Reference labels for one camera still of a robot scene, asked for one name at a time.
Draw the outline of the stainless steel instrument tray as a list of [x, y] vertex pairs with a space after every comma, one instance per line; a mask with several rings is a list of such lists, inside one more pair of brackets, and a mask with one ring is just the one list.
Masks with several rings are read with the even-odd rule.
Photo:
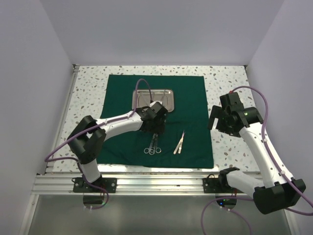
[[160, 102], [168, 112], [174, 111], [174, 92], [170, 89], [152, 89], [151, 92], [148, 89], [133, 91], [132, 109], [151, 106], [150, 103], [155, 101]]

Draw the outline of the steel ring-handled clamp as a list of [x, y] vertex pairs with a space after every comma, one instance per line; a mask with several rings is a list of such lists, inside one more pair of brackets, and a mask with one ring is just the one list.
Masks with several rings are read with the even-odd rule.
[[156, 142], [157, 134], [153, 134], [152, 140], [150, 142], [149, 147], [145, 148], [143, 152], [145, 154], [153, 155], [155, 154], [155, 142]]

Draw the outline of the steel tweezers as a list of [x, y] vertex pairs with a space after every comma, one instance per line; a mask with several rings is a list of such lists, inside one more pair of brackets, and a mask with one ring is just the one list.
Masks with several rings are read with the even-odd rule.
[[184, 140], [184, 135], [185, 135], [185, 131], [183, 131], [182, 136], [181, 136], [181, 138], [180, 138], [180, 140], [179, 140], [179, 142], [178, 142], [178, 144], [177, 144], [177, 146], [176, 146], [176, 148], [175, 148], [175, 150], [173, 152], [174, 155], [181, 153], [182, 144], [183, 144], [183, 140]]

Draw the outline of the green surgical drape cloth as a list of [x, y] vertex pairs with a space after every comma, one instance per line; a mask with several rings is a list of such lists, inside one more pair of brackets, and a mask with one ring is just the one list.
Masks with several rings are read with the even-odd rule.
[[[106, 140], [97, 158], [99, 164], [138, 165], [159, 168], [213, 168], [213, 151], [208, 125], [208, 107], [202, 76], [144, 76], [139, 89], [170, 89], [174, 92], [174, 111], [158, 137], [159, 154], [145, 154], [152, 134], [128, 132]], [[180, 154], [173, 154], [185, 131]]]

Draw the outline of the steel surgical scissors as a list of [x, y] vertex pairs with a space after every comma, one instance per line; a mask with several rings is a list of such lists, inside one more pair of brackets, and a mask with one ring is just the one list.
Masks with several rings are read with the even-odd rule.
[[161, 148], [158, 146], [158, 134], [155, 142], [155, 154], [161, 153]]

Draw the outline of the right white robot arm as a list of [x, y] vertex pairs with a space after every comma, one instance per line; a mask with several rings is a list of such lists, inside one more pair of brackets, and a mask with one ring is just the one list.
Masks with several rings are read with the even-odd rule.
[[208, 129], [217, 120], [218, 131], [242, 138], [249, 147], [262, 175], [258, 180], [237, 167], [221, 170], [218, 187], [223, 192], [233, 188], [250, 196], [262, 214], [294, 206], [306, 189], [302, 179], [295, 179], [285, 167], [265, 132], [265, 121], [255, 107], [246, 108], [237, 92], [220, 96], [214, 105]]

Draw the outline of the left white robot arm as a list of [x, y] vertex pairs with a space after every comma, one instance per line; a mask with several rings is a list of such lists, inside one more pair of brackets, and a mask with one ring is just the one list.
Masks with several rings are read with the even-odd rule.
[[111, 118], [84, 117], [67, 139], [70, 150], [78, 159], [84, 186], [90, 192], [97, 192], [102, 186], [96, 159], [106, 140], [134, 131], [161, 134], [165, 129], [167, 115], [168, 110], [162, 103], [154, 101], [146, 108], [136, 108]]

